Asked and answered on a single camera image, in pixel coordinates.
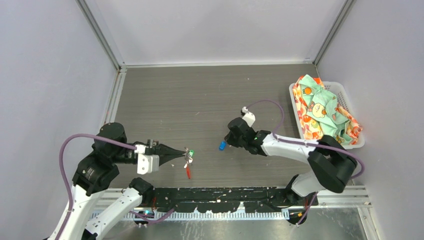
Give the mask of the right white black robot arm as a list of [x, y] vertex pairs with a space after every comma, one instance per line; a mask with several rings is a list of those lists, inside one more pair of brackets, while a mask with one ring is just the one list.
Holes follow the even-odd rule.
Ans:
[[237, 117], [228, 125], [224, 140], [252, 155], [284, 157], [310, 166], [310, 171], [296, 174], [282, 191], [291, 205], [322, 190], [340, 194], [352, 178], [359, 161], [329, 135], [319, 140], [283, 137], [267, 130], [255, 131], [246, 120]]

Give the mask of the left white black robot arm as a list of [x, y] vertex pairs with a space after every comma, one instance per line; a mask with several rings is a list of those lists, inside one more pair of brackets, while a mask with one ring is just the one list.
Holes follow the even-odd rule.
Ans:
[[[72, 182], [64, 170], [64, 152], [67, 144], [76, 138], [93, 139], [92, 152], [77, 165]], [[142, 179], [134, 178], [98, 216], [90, 218], [97, 203], [119, 175], [119, 164], [134, 164], [139, 175], [158, 171], [159, 167], [177, 158], [184, 158], [185, 169], [193, 161], [193, 151], [177, 150], [157, 140], [146, 143], [127, 142], [122, 124], [103, 125], [97, 135], [78, 133], [67, 138], [59, 150], [59, 169], [68, 194], [68, 203], [50, 240], [102, 240], [109, 231], [136, 207], [148, 207], [155, 202], [154, 187]]]

